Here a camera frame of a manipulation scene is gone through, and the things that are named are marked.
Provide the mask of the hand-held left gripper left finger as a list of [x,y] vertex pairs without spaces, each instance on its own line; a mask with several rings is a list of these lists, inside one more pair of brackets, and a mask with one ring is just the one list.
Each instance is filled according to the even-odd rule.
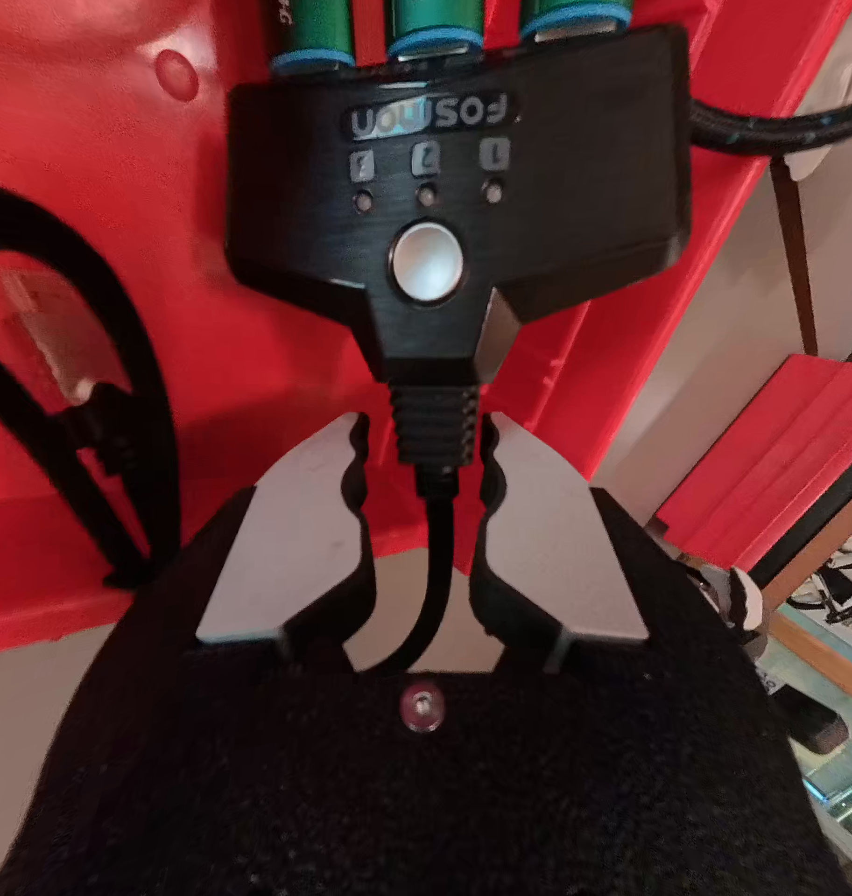
[[349,412],[284,454],[250,501],[196,628],[206,645],[342,645],[375,609],[363,506],[370,421]]

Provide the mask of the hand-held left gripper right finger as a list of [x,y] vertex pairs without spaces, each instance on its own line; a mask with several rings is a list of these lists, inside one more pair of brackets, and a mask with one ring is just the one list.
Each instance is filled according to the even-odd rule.
[[648,629],[587,481],[506,414],[481,423],[484,511],[470,571],[481,627],[546,673],[578,645],[644,647]]

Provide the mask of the red plastic bin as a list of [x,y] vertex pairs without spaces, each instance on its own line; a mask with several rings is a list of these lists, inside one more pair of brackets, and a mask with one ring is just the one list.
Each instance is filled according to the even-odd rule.
[[[635,2],[680,21],[692,88],[785,115],[852,2]],[[225,95],[263,80],[255,2],[0,2],[0,186],[91,244],[149,333],[176,417],[183,540],[282,454],[349,410],[370,417],[376,555],[425,546],[387,388],[336,323],[238,285],[223,256]],[[585,476],[599,468],[763,170],[693,150],[693,233],[672,270],[521,331],[487,408]],[[0,651],[118,621],[127,593],[0,426]]]
[[663,543],[772,586],[852,528],[852,363],[789,356],[656,510]]

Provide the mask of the black HDMI switch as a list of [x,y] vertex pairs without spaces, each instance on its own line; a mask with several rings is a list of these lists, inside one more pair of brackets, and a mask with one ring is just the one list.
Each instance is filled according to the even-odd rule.
[[239,85],[230,270],[350,330],[402,463],[465,466],[525,324],[684,250],[689,73],[667,24]]

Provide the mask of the grey desk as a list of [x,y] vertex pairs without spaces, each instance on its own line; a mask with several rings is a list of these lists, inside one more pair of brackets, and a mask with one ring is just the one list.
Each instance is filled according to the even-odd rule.
[[[325,404],[300,406],[295,410],[295,432],[276,422],[279,411],[289,414],[289,399],[313,400],[313,381],[305,391],[290,389],[284,396],[273,393],[270,404],[253,407],[251,395],[218,401],[223,414],[214,415],[211,402],[204,403],[198,391],[213,388],[216,376],[206,368],[214,350],[227,350],[225,364],[246,360],[250,372],[237,366],[229,370],[224,385],[249,388],[249,375],[264,373],[270,351],[280,353],[280,343],[304,335],[304,317],[287,308],[267,308],[237,287],[231,287],[222,263],[201,261],[188,264],[196,285],[180,286],[176,270],[176,247],[157,249],[158,235],[143,234],[134,251],[135,273],[127,270],[131,251],[126,232],[103,233],[103,215],[92,207],[95,192],[101,200],[129,200],[132,186],[103,185],[103,171],[80,182],[79,165],[67,159],[71,146],[84,139],[92,142],[86,151],[100,155],[105,138],[90,137],[90,114],[102,121],[102,104],[115,98],[128,85],[127,74],[115,76],[99,91],[87,89],[80,98],[68,98],[69,89],[90,87],[92,76],[112,75],[116,62],[101,60],[29,59],[26,48],[7,47],[0,42],[0,151],[28,153],[19,175],[37,175],[33,189],[37,197],[51,197],[53,186],[72,181],[84,192],[71,203],[69,212],[81,223],[92,224],[93,235],[106,239],[106,248],[123,255],[116,263],[131,285],[154,338],[169,365],[168,376],[180,394],[185,420],[180,449],[185,461],[185,500],[189,516],[186,532],[201,527],[231,492],[251,483],[270,462],[284,454],[289,442],[335,413]],[[50,182],[40,185],[40,163],[48,161]],[[789,323],[786,275],[776,273],[775,239],[763,237],[762,206],[754,197],[748,212],[739,219],[735,236],[728,237],[723,256],[715,261],[693,306],[685,311],[672,332],[669,347],[661,354],[661,367],[638,394],[636,408],[649,410],[650,399],[671,399],[667,408],[656,409],[641,427],[632,430],[628,419],[625,436],[613,441],[612,459],[600,466],[602,485],[617,490],[627,508],[644,514],[650,500],[662,494],[662,485],[638,484],[641,474],[664,474],[663,485],[679,473],[701,439],[711,435],[739,399],[749,396],[752,385],[775,370],[778,354],[799,347],[798,327]],[[37,611],[45,614],[54,600],[101,600],[99,588],[89,584],[100,568],[91,559],[88,546],[80,544],[77,525],[66,521],[71,514],[54,499],[49,487],[39,484],[39,472],[30,472],[25,458],[6,460],[16,453],[14,440],[0,428],[0,613]]]

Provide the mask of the green HDMI plug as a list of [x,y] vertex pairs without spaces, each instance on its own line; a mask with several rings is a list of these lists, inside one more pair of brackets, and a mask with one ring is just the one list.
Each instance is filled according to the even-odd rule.
[[273,73],[356,65],[350,1],[263,2],[262,17]]
[[480,53],[483,1],[386,1],[387,56],[412,58]]
[[522,1],[521,43],[622,32],[632,21],[633,1]]

